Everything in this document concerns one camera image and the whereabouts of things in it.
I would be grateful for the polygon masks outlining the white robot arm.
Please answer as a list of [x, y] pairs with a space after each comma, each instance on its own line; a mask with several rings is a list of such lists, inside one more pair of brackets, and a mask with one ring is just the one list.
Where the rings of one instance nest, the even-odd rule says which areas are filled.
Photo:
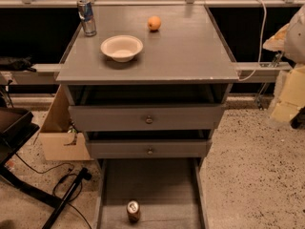
[[305, 6], [302, 6], [263, 48], [281, 52], [282, 62], [276, 77], [271, 119], [293, 127], [305, 108]]

